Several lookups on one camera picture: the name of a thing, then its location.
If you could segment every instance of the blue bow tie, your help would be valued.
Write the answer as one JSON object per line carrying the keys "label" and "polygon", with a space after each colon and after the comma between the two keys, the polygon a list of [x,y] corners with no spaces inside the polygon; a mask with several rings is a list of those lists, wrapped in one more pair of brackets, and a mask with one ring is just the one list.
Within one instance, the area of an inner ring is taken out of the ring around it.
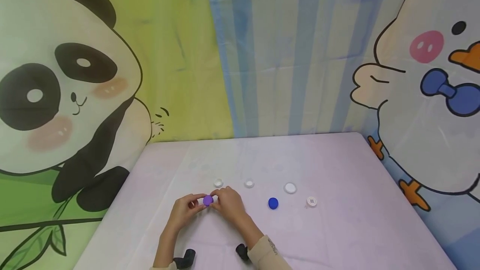
{"label": "blue bow tie", "polygon": [[448,74],[440,68],[429,70],[422,78],[420,90],[425,96],[443,95],[449,111],[470,117],[480,110],[480,86],[473,83],[452,86]]}

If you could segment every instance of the purple bottle cap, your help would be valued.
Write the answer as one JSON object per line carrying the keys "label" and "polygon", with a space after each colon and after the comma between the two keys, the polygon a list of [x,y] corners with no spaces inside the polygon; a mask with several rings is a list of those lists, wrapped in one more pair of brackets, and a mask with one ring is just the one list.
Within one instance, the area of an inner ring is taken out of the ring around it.
{"label": "purple bottle cap", "polygon": [[203,204],[205,204],[206,206],[209,206],[212,203],[213,203],[213,197],[211,197],[210,195],[203,197]]}

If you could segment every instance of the cartoon backdrop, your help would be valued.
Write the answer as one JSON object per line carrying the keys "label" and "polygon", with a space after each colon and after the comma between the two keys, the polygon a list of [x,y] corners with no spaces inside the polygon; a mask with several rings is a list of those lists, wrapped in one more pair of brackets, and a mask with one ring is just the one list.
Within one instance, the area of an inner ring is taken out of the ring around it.
{"label": "cartoon backdrop", "polygon": [[471,5],[0,0],[0,270],[72,269],[147,142],[340,131],[477,269]]}
{"label": "cartoon backdrop", "polygon": [[0,9],[0,269],[72,269],[148,140],[233,137],[209,2]]}
{"label": "cartoon backdrop", "polygon": [[475,2],[210,0],[235,137],[361,132],[458,269],[479,269]]}

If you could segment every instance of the pink cheek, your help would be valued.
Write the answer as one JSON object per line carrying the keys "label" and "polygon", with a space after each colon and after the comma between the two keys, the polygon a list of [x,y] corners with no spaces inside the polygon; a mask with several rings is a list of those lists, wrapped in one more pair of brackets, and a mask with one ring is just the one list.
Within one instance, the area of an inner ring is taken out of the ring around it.
{"label": "pink cheek", "polygon": [[127,86],[127,80],[125,78],[118,77],[98,85],[93,90],[93,94],[99,99],[109,99],[122,93]]}
{"label": "pink cheek", "polygon": [[27,147],[42,153],[56,149],[69,141],[72,135],[72,121],[65,116],[55,116],[47,124],[35,129],[28,137]]}
{"label": "pink cheek", "polygon": [[440,55],[443,44],[442,33],[430,30],[415,37],[410,44],[410,55],[419,63],[430,63]]}

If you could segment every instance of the orange beak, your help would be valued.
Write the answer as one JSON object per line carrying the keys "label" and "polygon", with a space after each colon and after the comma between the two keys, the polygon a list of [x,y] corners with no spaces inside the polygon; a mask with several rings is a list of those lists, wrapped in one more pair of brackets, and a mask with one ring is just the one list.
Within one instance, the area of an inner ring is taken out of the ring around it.
{"label": "orange beak", "polygon": [[471,71],[480,73],[480,42],[473,43],[468,50],[455,50],[448,60]]}

